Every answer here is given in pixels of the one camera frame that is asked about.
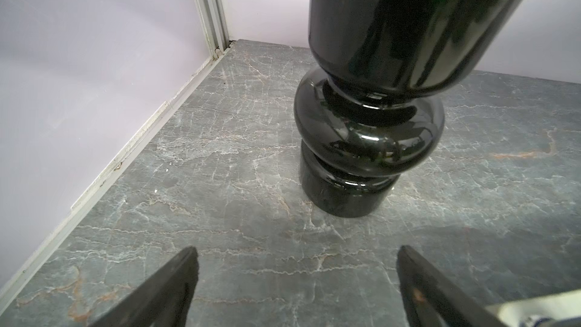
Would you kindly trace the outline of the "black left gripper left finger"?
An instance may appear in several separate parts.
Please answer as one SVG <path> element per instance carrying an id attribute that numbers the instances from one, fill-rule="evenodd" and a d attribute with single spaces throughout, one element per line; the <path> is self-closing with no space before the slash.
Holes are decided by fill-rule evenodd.
<path id="1" fill-rule="evenodd" d="M 198 276 L 198 252 L 184 248 L 92 325 L 184 326 Z"/>

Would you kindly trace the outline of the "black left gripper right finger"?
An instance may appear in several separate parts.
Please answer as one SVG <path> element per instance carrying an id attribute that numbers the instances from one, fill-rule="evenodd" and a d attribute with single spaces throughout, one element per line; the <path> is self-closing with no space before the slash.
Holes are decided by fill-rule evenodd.
<path id="1" fill-rule="evenodd" d="M 396 272 L 410 326 L 502 326 L 409 245 L 397 254 Z"/>

